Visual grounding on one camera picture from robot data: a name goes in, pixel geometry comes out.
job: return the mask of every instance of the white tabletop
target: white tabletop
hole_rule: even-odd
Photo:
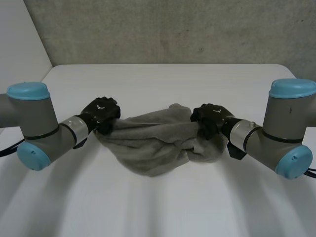
[[[214,103],[262,124],[271,82],[293,77],[280,65],[65,65],[43,82],[59,121],[107,96],[122,118]],[[316,154],[312,132],[304,144]],[[21,137],[19,128],[5,129],[0,148]],[[149,178],[125,169],[90,135],[40,172],[16,154],[0,159],[3,237],[307,237],[315,223],[316,180],[286,180],[249,156],[225,154]]]

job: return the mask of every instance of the gray towel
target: gray towel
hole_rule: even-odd
[[[156,176],[190,160],[215,161],[223,153],[226,138],[220,134],[209,141],[198,137],[199,125],[190,116],[189,108],[173,104],[165,110],[118,119],[110,135],[95,134],[126,168]]]

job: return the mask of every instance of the concrete wall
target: concrete wall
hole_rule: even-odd
[[[316,79],[315,0],[24,0],[52,64],[277,63]]]

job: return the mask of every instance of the towel fold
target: towel fold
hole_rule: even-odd
[[[118,119],[110,135],[95,134],[126,168],[152,177],[190,160],[215,161],[225,150],[227,139],[221,134],[209,141],[198,137],[199,125],[190,116],[188,107],[173,104],[165,110]]]

